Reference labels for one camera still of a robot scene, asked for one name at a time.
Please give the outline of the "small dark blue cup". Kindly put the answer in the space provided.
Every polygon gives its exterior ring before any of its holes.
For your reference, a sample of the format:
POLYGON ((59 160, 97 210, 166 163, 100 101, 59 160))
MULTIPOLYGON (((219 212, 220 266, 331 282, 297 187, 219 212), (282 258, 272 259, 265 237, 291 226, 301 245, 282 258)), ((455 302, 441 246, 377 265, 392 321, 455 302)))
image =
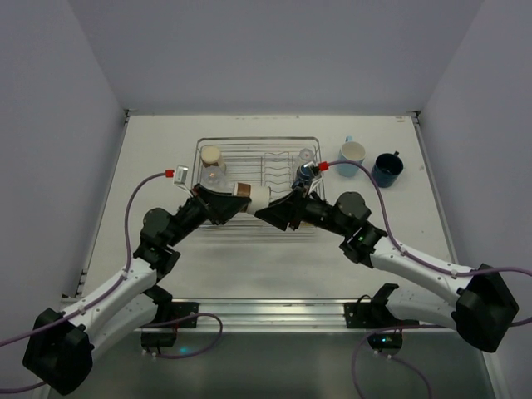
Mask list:
POLYGON ((315 179, 314 167, 311 165, 300 165, 294 177, 292 188, 299 186, 309 187, 315 179))

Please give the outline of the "beige brown cup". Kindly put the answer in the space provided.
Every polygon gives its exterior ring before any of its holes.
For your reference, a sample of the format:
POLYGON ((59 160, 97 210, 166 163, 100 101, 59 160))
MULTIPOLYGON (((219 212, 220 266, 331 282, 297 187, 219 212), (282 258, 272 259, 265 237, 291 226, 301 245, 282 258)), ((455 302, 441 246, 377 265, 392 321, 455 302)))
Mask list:
POLYGON ((200 159, 204 167, 217 166, 223 172, 226 171, 226 165, 222 152, 217 146, 204 146, 200 152, 200 159))
POLYGON ((271 189, 265 185, 237 182, 234 184, 233 195, 249 199, 249 203, 240 210, 241 213, 255 215, 257 211, 269 206, 271 189))

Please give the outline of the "light blue mug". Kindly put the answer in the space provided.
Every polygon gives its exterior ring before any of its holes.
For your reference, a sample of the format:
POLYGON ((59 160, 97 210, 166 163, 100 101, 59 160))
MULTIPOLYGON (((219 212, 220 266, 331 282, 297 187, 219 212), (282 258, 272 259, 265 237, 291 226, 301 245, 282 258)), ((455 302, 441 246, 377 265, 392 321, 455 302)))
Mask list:
POLYGON ((352 161, 362 164, 365 157, 365 147, 355 141, 351 135, 348 135, 338 152, 338 159, 343 160, 343 163, 336 165, 337 172, 342 177, 354 177, 359 171, 359 168, 356 165, 353 165, 352 161))

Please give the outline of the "large dark blue mug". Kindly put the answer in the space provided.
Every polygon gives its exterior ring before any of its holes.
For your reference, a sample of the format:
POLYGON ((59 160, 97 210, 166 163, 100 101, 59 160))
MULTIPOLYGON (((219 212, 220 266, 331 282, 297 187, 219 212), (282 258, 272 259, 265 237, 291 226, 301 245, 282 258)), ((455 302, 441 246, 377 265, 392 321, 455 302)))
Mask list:
POLYGON ((379 188, 389 188, 404 170, 399 152, 380 154, 372 167, 372 178, 379 188))

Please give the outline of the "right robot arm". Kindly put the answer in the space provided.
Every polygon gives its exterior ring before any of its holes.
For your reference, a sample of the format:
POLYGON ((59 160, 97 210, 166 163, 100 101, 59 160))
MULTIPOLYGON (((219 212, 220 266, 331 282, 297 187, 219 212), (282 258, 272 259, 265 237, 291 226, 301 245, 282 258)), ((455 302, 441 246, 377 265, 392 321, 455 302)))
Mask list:
POLYGON ((448 263, 396 241, 370 223, 371 211, 357 192, 343 193, 329 204, 296 188, 254 215, 281 230, 306 223, 338 234, 343 238, 339 247, 350 261, 416 285, 407 290, 386 283, 370 303, 357 305, 354 313, 366 328, 435 324, 456 331, 483 352, 495 352, 519 310, 494 268, 448 263))

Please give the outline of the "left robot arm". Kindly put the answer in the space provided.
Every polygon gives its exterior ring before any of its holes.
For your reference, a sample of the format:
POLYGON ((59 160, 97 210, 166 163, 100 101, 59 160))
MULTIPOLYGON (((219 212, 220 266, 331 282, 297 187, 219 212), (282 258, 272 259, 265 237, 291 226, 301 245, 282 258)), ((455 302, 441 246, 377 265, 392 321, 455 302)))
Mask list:
POLYGON ((61 311, 40 313, 29 334, 23 366, 65 396, 88 377, 98 355, 133 330, 152 323, 172 297, 158 283, 177 263, 173 248, 205 221, 225 224, 253 202, 250 185, 196 185, 175 214, 154 208, 145 214, 137 249, 89 295, 61 311))

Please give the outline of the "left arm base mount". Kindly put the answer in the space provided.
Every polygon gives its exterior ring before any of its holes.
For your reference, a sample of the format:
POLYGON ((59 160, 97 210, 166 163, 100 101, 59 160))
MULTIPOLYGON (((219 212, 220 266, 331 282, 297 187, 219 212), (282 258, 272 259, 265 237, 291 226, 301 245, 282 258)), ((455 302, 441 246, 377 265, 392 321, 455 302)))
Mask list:
POLYGON ((155 285, 144 291, 157 307, 154 319, 150 324, 169 322, 175 319, 192 316, 199 312, 200 304, 192 301, 175 302, 173 296, 163 288, 155 285))

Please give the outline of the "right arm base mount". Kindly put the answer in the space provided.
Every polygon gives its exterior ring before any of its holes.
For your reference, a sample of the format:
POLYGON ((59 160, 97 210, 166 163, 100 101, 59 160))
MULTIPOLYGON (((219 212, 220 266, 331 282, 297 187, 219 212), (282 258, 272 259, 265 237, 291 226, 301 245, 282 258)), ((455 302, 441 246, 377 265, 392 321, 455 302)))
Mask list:
POLYGON ((346 328, 392 328, 405 325, 419 325, 413 319, 400 319, 392 315, 387 308, 388 299, 399 289, 396 283, 385 283, 373 297, 362 295, 355 302, 343 304, 343 316, 346 328))

